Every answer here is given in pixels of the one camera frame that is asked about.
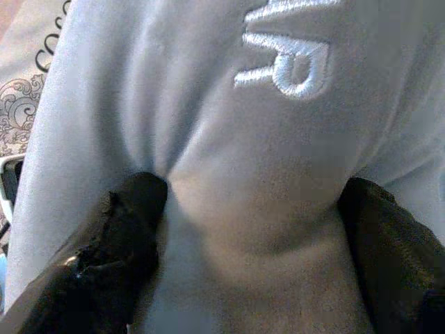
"wrinkled fabric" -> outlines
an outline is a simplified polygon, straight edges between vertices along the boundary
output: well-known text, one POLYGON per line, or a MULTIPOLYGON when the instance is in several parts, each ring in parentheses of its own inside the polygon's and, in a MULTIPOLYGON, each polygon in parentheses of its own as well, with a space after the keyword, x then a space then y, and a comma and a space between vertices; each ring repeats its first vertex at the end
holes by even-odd
POLYGON ((441 1, 245 23, 266 2, 73 1, 24 164, 8 305, 103 191, 146 170, 169 183, 165 251, 132 333, 372 333, 335 203, 368 178, 445 242, 441 1), (327 42, 323 92, 235 87, 275 57, 246 29, 327 42))

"white embroidered lettering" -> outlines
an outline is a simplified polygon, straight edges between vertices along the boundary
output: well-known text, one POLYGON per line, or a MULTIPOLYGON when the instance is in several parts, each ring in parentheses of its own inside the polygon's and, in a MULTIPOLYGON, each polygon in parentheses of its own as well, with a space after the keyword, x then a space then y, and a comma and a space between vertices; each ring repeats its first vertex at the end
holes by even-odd
POLYGON ((235 86, 273 82, 281 93, 296 100, 313 96, 323 86, 327 44, 262 33, 245 33, 243 41, 246 45, 274 49, 277 57, 273 66, 239 72, 235 76, 235 86), (309 59, 309 75, 304 81, 294 83, 293 70, 300 56, 309 59))
MULTIPOLYGON (((269 0, 260 9, 245 16, 245 22, 258 22, 295 12, 316 10, 338 5, 342 0, 269 0)), ((311 40, 290 38, 270 33, 243 34, 246 46, 270 49, 277 52, 272 66, 239 72, 235 87, 272 83, 288 98, 307 100, 321 91, 329 54, 329 44, 311 40), (294 75, 303 63, 308 63, 306 75, 294 75)))
POLYGON ((247 23, 262 21, 298 11, 331 7, 340 3, 341 0, 269 0, 264 7, 248 13, 245 21, 247 23))

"shiny black material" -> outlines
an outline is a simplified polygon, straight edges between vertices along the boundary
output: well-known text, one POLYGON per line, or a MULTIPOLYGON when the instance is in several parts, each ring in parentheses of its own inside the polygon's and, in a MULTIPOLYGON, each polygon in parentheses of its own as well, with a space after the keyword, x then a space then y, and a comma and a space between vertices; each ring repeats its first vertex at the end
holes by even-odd
POLYGON ((7 312, 0 333, 126 333, 158 266, 166 199, 167 184, 149 173, 107 194, 7 312))
POLYGON ((378 185, 351 179, 338 208, 377 334, 445 331, 445 248, 378 185))

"patterned fabric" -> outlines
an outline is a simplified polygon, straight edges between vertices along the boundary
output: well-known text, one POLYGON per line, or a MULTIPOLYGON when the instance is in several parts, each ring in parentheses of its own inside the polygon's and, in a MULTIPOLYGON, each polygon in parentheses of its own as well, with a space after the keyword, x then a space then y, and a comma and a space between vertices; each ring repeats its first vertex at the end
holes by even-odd
MULTIPOLYGON (((71 0, 24 1, 0 39, 0 157, 25 153, 71 0)), ((0 207, 0 228, 6 217, 0 207)), ((0 241, 7 242, 8 235, 0 241)))

